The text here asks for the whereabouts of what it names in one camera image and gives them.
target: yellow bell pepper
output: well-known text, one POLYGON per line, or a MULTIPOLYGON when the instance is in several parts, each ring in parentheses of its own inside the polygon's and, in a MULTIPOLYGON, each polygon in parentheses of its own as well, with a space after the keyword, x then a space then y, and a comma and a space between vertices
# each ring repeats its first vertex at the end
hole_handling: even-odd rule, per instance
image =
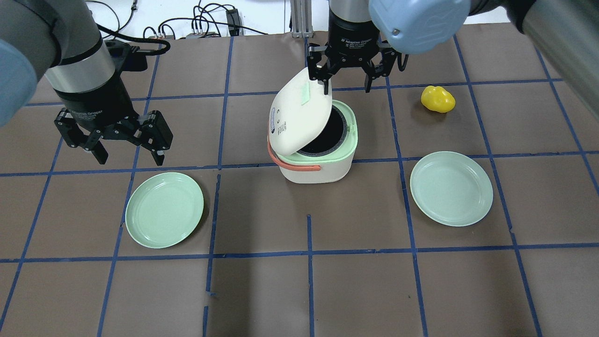
POLYGON ((427 86, 420 96, 422 105, 428 110, 446 113, 455 107, 455 98, 442 86, 427 86))

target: blue tape line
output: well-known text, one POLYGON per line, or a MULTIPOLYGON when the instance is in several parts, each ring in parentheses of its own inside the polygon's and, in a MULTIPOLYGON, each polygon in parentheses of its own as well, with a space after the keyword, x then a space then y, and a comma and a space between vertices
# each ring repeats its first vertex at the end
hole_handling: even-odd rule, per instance
POLYGON ((272 166, 276 166, 277 164, 275 163, 259 163, 259 164, 233 164, 233 165, 223 165, 222 168, 223 169, 246 169, 249 167, 272 167, 272 166))
POLYGON ((17 265, 17 270, 14 273, 13 283, 10 286, 10 290, 8 291, 8 297, 4 304, 4 310, 2 310, 2 316, 0 317, 0 332, 2 331, 2 327, 4 325, 4 321, 6 319, 6 314, 8 313, 8 307, 10 306, 10 302, 13 299, 14 289, 17 287, 17 282, 19 281, 19 275, 21 274, 21 268, 23 267, 23 263, 25 262, 25 256, 27 255, 27 250, 29 249, 29 244, 31 243, 31 238, 34 235, 35 226, 37 225, 38 218, 40 217, 40 211, 42 205, 44 204, 44 199, 46 197, 46 192, 48 191, 48 186, 50 185, 50 179, 52 178, 52 171, 56 166, 56 161, 58 160, 58 153, 60 152, 60 148, 62 147, 62 138, 58 141, 58 145, 56 146, 56 151, 54 152, 54 158, 52 159, 52 165, 50 166, 50 172, 48 173, 48 178, 46 179, 46 183, 44 184, 44 189, 41 192, 40 202, 38 203, 38 207, 35 210, 34 219, 31 222, 31 227, 29 228, 29 233, 27 234, 27 239, 25 240, 25 245, 23 247, 23 252, 21 253, 21 258, 19 259, 19 265, 17 265))
POLYGON ((418 252, 479 252, 479 251, 507 251, 514 246, 475 246, 475 247, 430 247, 418 248, 418 252))
POLYGON ((214 258, 256 258, 256 257, 281 257, 308 255, 307 251, 284 251, 284 252, 256 252, 256 253, 224 253, 214 254, 214 258))
POLYGON ((493 158, 522 158, 522 157, 554 157, 554 156, 573 156, 580 155, 580 152, 568 151, 568 152, 540 152, 537 154, 493 154, 493 158))
MULTIPOLYGON (((385 89, 386 86, 373 86, 372 90, 382 90, 385 89)), ((361 91, 361 90, 365 90, 365 88, 363 86, 356 86, 356 87, 351 87, 351 88, 333 88, 333 91, 361 91)))
POLYGON ((518 245, 520 249, 556 249, 556 248, 599 248, 599 242, 583 243, 542 243, 538 245, 518 245))
MULTIPOLYGON (((599 242, 582 243, 540 243, 532 245, 518 245, 519 249, 569 249, 569 248, 599 248, 599 242)), ((418 253, 427 252, 477 252, 477 251, 505 251, 514 249, 509 246, 456 246, 456 247, 424 247, 417 248, 418 253)), ((308 255, 360 255, 360 254, 408 254, 411 248, 386 248, 386 249, 332 249, 315 251, 282 251, 282 252, 256 252, 256 253, 223 253, 223 254, 181 254, 181 255, 139 255, 118 256, 117 261, 150 261, 150 260, 203 260, 212 258, 259 258, 283 256, 308 256, 308 255)), ((111 261, 110 256, 98 257, 41 257, 25 258, 23 263, 45 262, 84 262, 84 261, 111 261)), ((2 258, 0 263, 18 263, 18 258, 2 258)))
POLYGON ((568 117, 568 113, 565 111, 564 104, 562 103, 561 99, 559 98, 559 94, 558 94, 557 89, 555 88, 555 84, 553 83, 553 81, 551 81, 551 75, 549 74, 549 70, 547 69, 547 65, 545 64, 545 61, 543 60, 541 52, 539 52, 538 49, 535 49, 535 50, 537 51, 537 56, 539 57, 539 61, 541 61, 541 65, 543 66, 545 75, 547 76, 547 79, 549 80, 549 85, 551 86, 553 95, 555 96, 555 99, 558 102, 559 109, 562 111, 562 115, 564 115, 565 122, 568 124, 568 128, 570 129, 570 132, 572 133, 572 138, 574 138, 574 141, 576 142, 576 146, 578 147, 578 150, 580 151, 580 155, 582 156, 582 160, 585 162, 586 169, 589 172, 589 176, 591 177, 591 181, 593 182, 593 186, 595 187, 595 192, 597 192, 597 195, 599 195, 599 184, 597 183, 597 179, 595 178, 595 174, 593 173, 593 170, 589 163, 589 159, 586 157, 586 153, 582 149, 582 144, 580 143, 580 140, 578 139, 578 136, 576 135, 574 126, 572 125, 572 122, 570 121, 570 118, 568 117))
POLYGON ((63 102, 50 102, 50 103, 29 103, 26 107, 45 107, 45 106, 61 106, 63 102))
POLYGON ((388 249, 332 249, 323 251, 312 251, 312 255, 359 255, 359 254, 399 254, 411 253, 411 248, 388 248, 388 249))
POLYGON ((202 260, 208 258, 210 258, 209 254, 139 255, 119 256, 117 257, 117 261, 202 260))
POLYGON ((48 172, 0 173, 0 177, 47 176, 48 172))
MULTIPOLYGON (((395 123, 395 108, 393 106, 393 97, 391 95, 391 86, 389 84, 388 77, 385 77, 385 82, 387 84, 387 99, 389 100, 389 111, 391 112, 391 126, 393 128, 395 150, 397 151, 397 158, 402 158, 399 137, 397 134, 397 124, 395 123)), ((410 235, 410 252, 412 253, 412 263, 414 265, 414 278, 416 283, 416 293, 418 295, 418 306, 420 308, 422 333, 424 337, 428 337, 428 327, 426 325, 426 313, 424 311, 424 299, 422 295, 422 284, 420 283, 420 269, 418 268, 418 251, 416 249, 416 240, 414 238, 414 229, 412 227, 412 215, 410 213, 410 202, 408 199, 408 190, 406 185, 406 172, 404 170, 403 160, 398 160, 397 163, 400 165, 401 190, 404 197, 404 207, 406 208, 408 232, 410 235)))
POLYGON ((229 93, 229 97, 231 97, 231 96, 239 97, 239 96, 276 95, 278 93, 279 93, 278 91, 236 92, 236 93, 229 93))
MULTIPOLYGON (((585 151, 587 155, 597 155, 599 151, 585 151)), ((494 158, 520 158, 520 157, 555 157, 555 156, 572 156, 580 155, 578 151, 569 152, 540 152, 536 154, 493 154, 494 158)), ((472 159, 487 159, 489 155, 467 155, 472 159)), ((422 157, 404 157, 402 161, 418 161, 422 157)), ((397 161, 397 158, 372 158, 372 159, 355 159, 352 163, 388 163, 397 161)), ((253 163, 253 164, 226 164, 222 165, 222 169, 244 169, 249 167, 273 167, 275 163, 253 163)), ((145 168, 117 168, 117 169, 106 169, 106 170, 79 170, 79 171, 53 171, 53 176, 69 175, 69 174, 100 174, 100 173, 131 173, 135 172, 158 172, 158 171, 193 171, 193 170, 215 170, 218 169, 218 165, 206 165, 206 166, 159 166, 159 167, 145 167, 145 168)), ((0 177, 22 177, 22 176, 47 176, 49 172, 16 172, 16 173, 0 173, 0 177)))
POLYGON ((312 268, 312 216, 307 215, 308 232, 308 301, 310 308, 310 337, 314 337, 314 272, 312 268))
POLYGON ((83 256, 83 257, 31 257, 26 258, 24 263, 39 262, 90 262, 90 261, 112 261, 110 256, 83 256))
POLYGON ((220 173, 216 176, 216 187, 214 188, 214 206, 212 210, 212 229, 210 232, 210 249, 208 260, 208 271, 206 273, 206 291, 210 291, 212 283, 212 267, 214 263, 214 244, 216 242, 216 222, 219 213, 219 195, 220 195, 220 173))
POLYGON ((106 308, 108 307, 108 297, 110 296, 110 289, 112 287, 112 280, 114 276, 114 268, 116 267, 116 258, 119 255, 120 239, 123 234, 123 227, 119 227, 119 234, 116 237, 116 244, 114 245, 114 253, 110 263, 110 271, 108 273, 108 282, 106 283, 106 290, 104 291, 104 300, 102 301, 102 311, 100 313, 100 321, 98 323, 97 337, 102 336, 102 330, 104 328, 104 318, 106 317, 106 308))
POLYGON ((149 100, 151 100, 151 101, 186 100, 188 98, 210 98, 210 97, 223 97, 223 96, 224 96, 224 94, 159 96, 159 97, 150 97, 149 100))
POLYGON ((397 158, 372 158, 372 159, 354 159, 352 164, 356 163, 388 163, 396 162, 397 158))
POLYGON ((225 80, 225 95, 223 96, 223 113, 220 120, 220 138, 219 138, 219 169, 222 168, 223 164, 223 142, 225 141, 225 123, 226 123, 226 105, 229 98, 229 80, 231 77, 231 59, 233 55, 233 41, 234 37, 231 37, 229 41, 229 58, 226 63, 226 80, 225 80))
POLYGON ((518 249, 518 241, 516 240, 516 235, 512 231, 512 219, 511 219, 510 213, 507 209, 506 198, 503 194, 503 189, 501 187, 501 181, 499 179, 499 174, 497 173, 497 167, 495 166, 493 152, 491 151, 491 146, 489 145, 489 139, 487 138, 485 126, 483 124, 482 117, 480 115, 479 105, 476 101, 476 96, 474 95, 474 89, 472 88, 470 76, 468 75, 468 70, 466 69, 466 63, 464 62, 464 56, 462 54, 462 50, 459 46, 458 38, 456 35, 453 36, 453 41, 454 41, 455 46, 458 51, 459 60, 460 60, 460 63, 462 64, 462 69, 464 70, 464 76, 466 78, 466 82, 468 82, 468 90, 470 91, 470 97, 472 98, 472 103, 474 104, 474 111, 476 112, 476 118, 479 121, 480 132, 482 133, 483 139, 485 141, 485 147, 489 154, 491 168, 493 169, 493 175, 495 176, 495 184, 497 185, 497 191, 499 192, 499 196, 501 199, 501 205, 503 207, 503 212, 506 216, 506 221, 507 221, 508 230, 510 232, 510 237, 512 238, 512 245, 513 245, 514 253, 516 255, 516 261, 518 262, 518 269, 520 270, 520 276, 522 278, 522 284, 524 285, 524 292, 526 293, 528 306, 530 308, 531 316, 533 318, 534 328, 537 332, 537 337, 542 337, 543 333, 541 332, 541 326, 540 326, 539 320, 537 318, 537 311, 534 307, 533 297, 530 293, 530 288, 528 286, 528 278, 526 276, 526 271, 524 271, 524 265, 522 264, 522 257, 520 256, 520 250, 518 249))
POLYGON ((202 337, 206 337, 208 331, 208 306, 204 306, 204 315, 202 317, 202 337))
MULTIPOLYGON (((563 79, 538 79, 538 80, 509 80, 509 81, 480 81, 472 82, 472 85, 500 85, 500 84, 511 84, 511 83, 543 83, 543 82, 563 82, 563 79)), ((448 82, 448 83, 420 83, 420 84, 408 84, 408 85, 392 85, 391 89, 402 89, 402 88, 423 88, 429 85, 434 86, 462 86, 468 85, 466 82, 448 82)), ((386 86, 373 86, 372 90, 386 89, 386 86)), ((364 87, 348 87, 348 88, 333 88, 333 91, 360 91, 364 90, 364 87)), ((256 92, 236 92, 229 93, 231 96, 257 96, 257 95, 275 95, 278 91, 256 91, 256 92)), ((139 97, 132 98, 131 101, 159 101, 159 100, 184 100, 186 98, 210 98, 210 97, 224 97, 225 94, 201 94, 201 95, 176 95, 176 96, 158 96, 158 97, 139 97)), ((63 105, 61 102, 49 102, 49 103, 30 103, 25 105, 26 107, 36 106, 59 106, 63 105)))

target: white rice cooker lid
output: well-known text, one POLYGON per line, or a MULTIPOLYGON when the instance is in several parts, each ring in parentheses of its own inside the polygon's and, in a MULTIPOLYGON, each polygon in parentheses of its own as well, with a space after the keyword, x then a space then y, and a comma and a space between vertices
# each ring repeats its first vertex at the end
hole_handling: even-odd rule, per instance
POLYGON ((308 68, 300 71, 279 91, 270 107, 268 136, 273 150, 288 156, 308 145, 325 128, 332 101, 332 87, 325 95, 324 85, 310 80, 308 68))

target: rice cooker handle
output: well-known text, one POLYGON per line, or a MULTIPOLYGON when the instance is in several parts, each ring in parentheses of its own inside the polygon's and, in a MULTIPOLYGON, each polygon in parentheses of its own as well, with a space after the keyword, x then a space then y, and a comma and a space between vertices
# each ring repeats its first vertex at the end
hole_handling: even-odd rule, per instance
POLYGON ((270 146, 270 137, 267 137, 267 148, 268 148, 268 154, 270 155, 270 158, 279 167, 282 167, 282 168, 284 168, 286 170, 290 170, 290 171, 296 171, 296 172, 316 172, 316 171, 320 171, 320 165, 299 166, 299 165, 288 164, 288 163, 280 160, 279 157, 276 154, 274 154, 273 148, 270 146))

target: light green plate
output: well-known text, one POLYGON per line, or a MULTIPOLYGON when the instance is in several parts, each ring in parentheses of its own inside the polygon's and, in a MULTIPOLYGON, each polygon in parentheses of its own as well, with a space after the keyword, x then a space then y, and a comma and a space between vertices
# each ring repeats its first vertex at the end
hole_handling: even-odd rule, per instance
POLYGON ((198 225, 204 195, 183 173, 161 173, 144 181, 125 210, 127 231, 148 248, 165 248, 185 239, 198 225))
POLYGON ((489 176, 475 161, 456 152, 434 152, 418 161, 410 188, 418 208, 448 226, 479 222, 493 203, 489 176))

